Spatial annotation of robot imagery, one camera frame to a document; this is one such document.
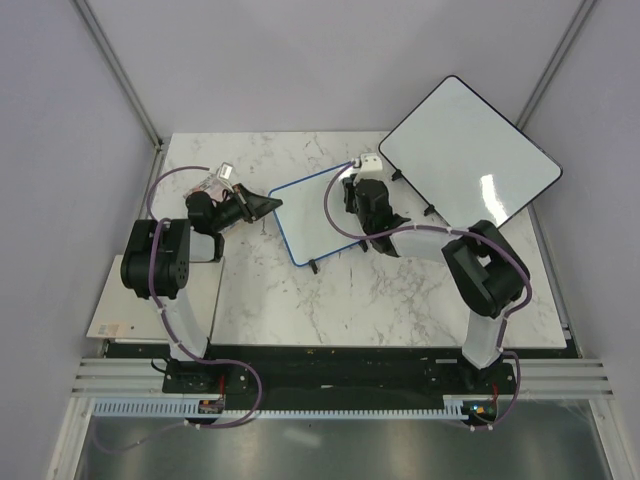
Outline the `small blue-framed whiteboard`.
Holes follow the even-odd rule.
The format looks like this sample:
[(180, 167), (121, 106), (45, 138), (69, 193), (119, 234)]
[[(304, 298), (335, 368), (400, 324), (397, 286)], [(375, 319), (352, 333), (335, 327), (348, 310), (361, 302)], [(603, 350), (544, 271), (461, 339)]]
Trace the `small blue-framed whiteboard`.
[(345, 210), (341, 180), (350, 173), (341, 164), (269, 192), (270, 198), (282, 202), (274, 215), (295, 266), (309, 266), (358, 244), (339, 233), (362, 234), (357, 216)]

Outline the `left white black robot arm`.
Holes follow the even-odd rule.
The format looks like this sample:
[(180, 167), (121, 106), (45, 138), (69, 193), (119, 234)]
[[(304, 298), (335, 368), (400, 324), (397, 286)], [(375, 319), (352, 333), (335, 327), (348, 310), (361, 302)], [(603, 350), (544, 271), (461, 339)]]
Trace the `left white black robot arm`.
[(223, 260), (223, 231), (239, 221), (253, 223), (283, 205), (238, 183), (216, 201), (205, 191), (186, 200), (183, 219), (138, 220), (132, 228), (120, 267), (121, 281), (137, 298), (154, 307), (169, 340), (170, 355), (193, 361), (185, 382), (198, 393), (208, 393), (219, 382), (219, 369), (204, 360), (209, 337), (197, 323), (186, 287), (194, 263)]

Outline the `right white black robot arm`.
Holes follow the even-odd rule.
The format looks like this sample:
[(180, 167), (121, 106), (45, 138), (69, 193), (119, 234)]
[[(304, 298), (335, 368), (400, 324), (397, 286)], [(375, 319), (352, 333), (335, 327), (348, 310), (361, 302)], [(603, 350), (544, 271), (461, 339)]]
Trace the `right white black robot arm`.
[(409, 225), (395, 213), (384, 182), (341, 181), (345, 210), (358, 218), (369, 242), (380, 254), (421, 258), (445, 264), (464, 303), (469, 322), (458, 368), (458, 381), (467, 392), (483, 392), (494, 381), (491, 365), (499, 358), (507, 320), (520, 297), (530, 300), (530, 272), (499, 229), (480, 220), (466, 230)]

